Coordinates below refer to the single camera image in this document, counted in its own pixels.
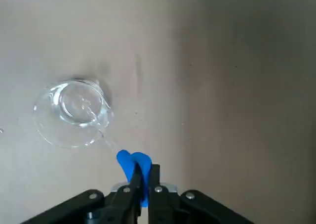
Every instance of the screw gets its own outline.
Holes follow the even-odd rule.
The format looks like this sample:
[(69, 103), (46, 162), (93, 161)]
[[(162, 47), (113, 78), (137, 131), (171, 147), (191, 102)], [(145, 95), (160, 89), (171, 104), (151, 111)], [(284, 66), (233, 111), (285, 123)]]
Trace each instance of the screw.
[(194, 194), (192, 194), (191, 192), (188, 192), (188, 193), (186, 194), (186, 198), (192, 200), (192, 199), (195, 198), (195, 196), (194, 196)]
[(126, 188), (123, 189), (123, 192), (124, 192), (124, 193), (128, 193), (129, 191), (130, 191), (130, 188), (129, 188), (129, 187), (126, 187)]
[(89, 195), (89, 199), (95, 199), (98, 195), (96, 193), (93, 193)]
[(156, 192), (156, 193), (162, 192), (162, 188), (161, 188), (160, 186), (157, 186), (157, 187), (155, 188), (155, 192)]

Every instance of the table surface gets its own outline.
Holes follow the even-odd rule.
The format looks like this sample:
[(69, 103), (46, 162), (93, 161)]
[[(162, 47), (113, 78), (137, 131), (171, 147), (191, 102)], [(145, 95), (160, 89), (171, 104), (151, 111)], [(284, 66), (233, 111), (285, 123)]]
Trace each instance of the table surface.
[(125, 181), (103, 141), (51, 146), (32, 123), (45, 86), (81, 77), (162, 181), (256, 223), (315, 223), (313, 2), (0, 0), (2, 222)]

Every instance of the blue object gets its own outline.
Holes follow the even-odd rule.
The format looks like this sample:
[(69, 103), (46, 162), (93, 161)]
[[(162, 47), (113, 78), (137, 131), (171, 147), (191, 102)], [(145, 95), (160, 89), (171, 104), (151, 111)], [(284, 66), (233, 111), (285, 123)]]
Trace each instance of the blue object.
[(131, 181), (135, 164), (138, 163), (144, 177), (144, 200), (142, 201), (142, 207), (148, 206), (148, 179), (149, 179), (149, 172), (152, 166), (151, 158), (142, 153), (142, 152), (135, 152), (130, 154), (126, 150), (121, 150), (117, 153), (117, 161), (122, 167), (128, 182)]

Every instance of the black metal bracket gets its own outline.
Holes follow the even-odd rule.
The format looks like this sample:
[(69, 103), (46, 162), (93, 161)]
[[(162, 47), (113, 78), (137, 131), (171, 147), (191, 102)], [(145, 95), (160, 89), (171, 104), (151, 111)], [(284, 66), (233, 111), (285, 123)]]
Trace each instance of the black metal bracket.
[[(143, 184), (136, 165), (131, 182), (116, 187), (109, 195), (88, 190), (23, 224), (137, 224)], [(148, 185), (149, 224), (253, 224), (197, 190), (179, 196), (174, 185), (160, 183), (160, 165), (152, 165)]]

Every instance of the clear glass cup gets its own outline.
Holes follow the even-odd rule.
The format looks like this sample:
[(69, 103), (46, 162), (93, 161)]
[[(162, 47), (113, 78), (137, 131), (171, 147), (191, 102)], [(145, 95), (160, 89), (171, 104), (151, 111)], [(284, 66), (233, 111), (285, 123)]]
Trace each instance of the clear glass cup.
[[(92, 145), (105, 138), (113, 112), (98, 83), (67, 80), (45, 88), (33, 107), (38, 132), (49, 143), (61, 147)], [(113, 152), (119, 146), (107, 136), (104, 142)]]

